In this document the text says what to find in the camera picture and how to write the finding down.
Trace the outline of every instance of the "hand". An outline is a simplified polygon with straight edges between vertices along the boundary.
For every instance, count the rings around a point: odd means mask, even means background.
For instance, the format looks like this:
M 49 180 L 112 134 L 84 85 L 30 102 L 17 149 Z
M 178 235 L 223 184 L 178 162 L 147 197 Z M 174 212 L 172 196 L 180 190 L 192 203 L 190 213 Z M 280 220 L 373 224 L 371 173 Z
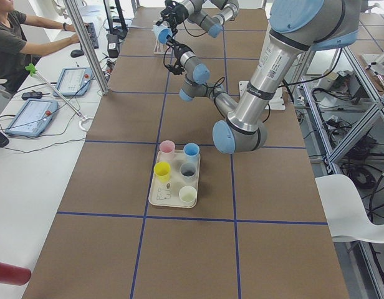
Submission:
M 71 40 L 72 44 L 76 44 L 76 43 L 80 42 L 80 39 L 79 39 L 79 36 L 77 35 L 77 33 L 70 36 L 70 40 Z
M 67 30 L 67 31 L 72 31 L 72 32 L 75 32 L 75 28 L 74 28 L 74 25 L 73 25 L 73 24 L 70 24 L 70 25 L 66 25 L 66 30 Z

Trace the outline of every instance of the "keyboard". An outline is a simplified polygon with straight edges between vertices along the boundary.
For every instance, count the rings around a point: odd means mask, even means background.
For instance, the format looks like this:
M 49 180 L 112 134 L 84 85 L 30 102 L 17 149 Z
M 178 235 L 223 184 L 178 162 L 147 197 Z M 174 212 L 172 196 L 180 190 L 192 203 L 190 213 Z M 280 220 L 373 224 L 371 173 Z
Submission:
M 87 31 L 90 34 L 92 45 L 94 46 L 94 49 L 98 49 L 99 48 L 99 44 L 98 44 L 97 33 L 95 31 L 95 26 L 94 26 L 93 23 L 88 23 L 88 24 L 89 25 L 87 26 Z

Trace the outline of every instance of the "red object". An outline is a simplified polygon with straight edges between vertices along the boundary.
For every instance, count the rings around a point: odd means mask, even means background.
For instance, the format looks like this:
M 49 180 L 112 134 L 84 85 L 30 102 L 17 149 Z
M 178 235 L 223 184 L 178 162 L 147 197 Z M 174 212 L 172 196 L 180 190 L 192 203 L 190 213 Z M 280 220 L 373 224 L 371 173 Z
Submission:
M 24 285 L 30 280 L 31 271 L 7 263 L 0 263 L 0 283 L 8 285 Z

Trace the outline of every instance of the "tray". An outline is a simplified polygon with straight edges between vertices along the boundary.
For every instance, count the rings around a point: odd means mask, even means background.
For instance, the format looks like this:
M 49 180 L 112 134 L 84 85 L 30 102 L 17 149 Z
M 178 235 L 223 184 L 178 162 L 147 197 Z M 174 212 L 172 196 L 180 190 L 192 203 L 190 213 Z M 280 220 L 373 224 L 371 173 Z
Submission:
M 166 183 L 162 183 L 155 175 L 153 175 L 149 190 L 149 202 L 154 206 L 194 207 L 197 199 L 193 202 L 183 202 L 178 196 L 178 193 L 184 186 L 192 186 L 196 191 L 198 190 L 200 155 L 198 156 L 197 161 L 194 162 L 196 166 L 196 178 L 190 182 L 185 182 L 180 173 L 181 165 L 185 162 L 190 162 L 187 161 L 183 151 L 176 149 L 174 158 L 170 161 L 164 160 L 161 156 L 161 151 L 159 151 L 156 157 L 156 163 L 161 161 L 166 161 L 170 164 L 170 179 Z

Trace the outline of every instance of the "white desk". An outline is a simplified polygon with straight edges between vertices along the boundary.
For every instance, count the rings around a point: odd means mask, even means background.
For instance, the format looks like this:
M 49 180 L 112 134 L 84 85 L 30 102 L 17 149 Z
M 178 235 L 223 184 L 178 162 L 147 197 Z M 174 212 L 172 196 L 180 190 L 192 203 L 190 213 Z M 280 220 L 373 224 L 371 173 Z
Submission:
M 106 52 L 106 32 L 102 27 L 102 20 L 88 17 L 85 22 L 94 22 L 98 37 L 99 49 L 96 54 L 99 60 Z M 61 32 L 58 39 L 70 36 L 73 32 Z M 79 49 L 79 44 L 71 45 L 57 53 L 41 58 L 36 65 L 37 70 L 50 82 L 56 82 L 60 71 L 64 67 L 87 67 L 85 56 L 73 59 L 70 52 Z M 22 88 L 42 83 L 38 78 L 28 77 Z M 30 88 L 23 92 L 40 90 L 44 93 L 52 92 L 46 85 Z M 24 100 L 18 93 L 9 102 L 2 115 L 16 114 L 22 107 Z M 80 111 L 84 115 L 94 116 L 97 111 L 101 94 L 95 80 L 83 97 L 77 97 Z M 43 134 L 58 134 L 65 130 L 73 115 L 70 107 L 59 110 L 52 123 Z M 8 126 L 9 118 L 0 119 L 3 127 Z M 7 148 L 30 151 L 53 143 L 85 138 L 86 133 L 79 129 L 79 118 L 75 116 L 63 135 L 45 136 L 30 140 L 26 138 L 10 138 Z M 36 151 L 29 154 L 0 148 L 0 262 L 34 269 L 42 246 L 55 217 L 63 193 L 69 182 L 75 162 L 79 157 L 84 141 L 66 143 Z M 27 284 L 13 286 L 0 284 L 0 299 L 18 299 L 22 297 Z

